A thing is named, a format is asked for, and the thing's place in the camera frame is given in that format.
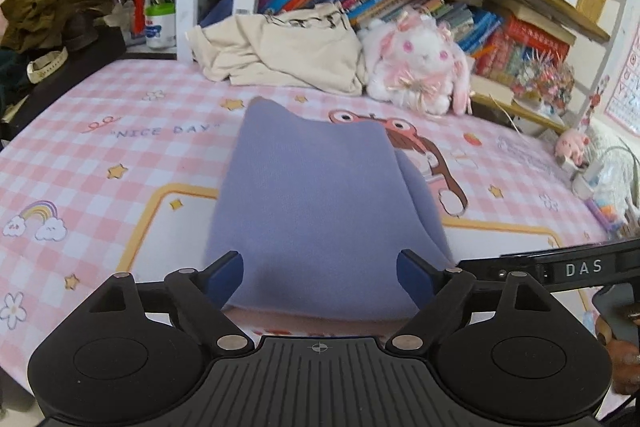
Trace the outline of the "person's right hand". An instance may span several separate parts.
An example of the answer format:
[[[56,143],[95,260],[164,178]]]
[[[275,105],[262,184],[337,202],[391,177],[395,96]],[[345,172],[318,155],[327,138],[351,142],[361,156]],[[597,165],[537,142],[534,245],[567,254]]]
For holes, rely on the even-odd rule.
[[[633,395],[639,390],[639,349],[633,343],[616,339],[603,317],[597,318],[596,333],[612,361],[613,391]]]

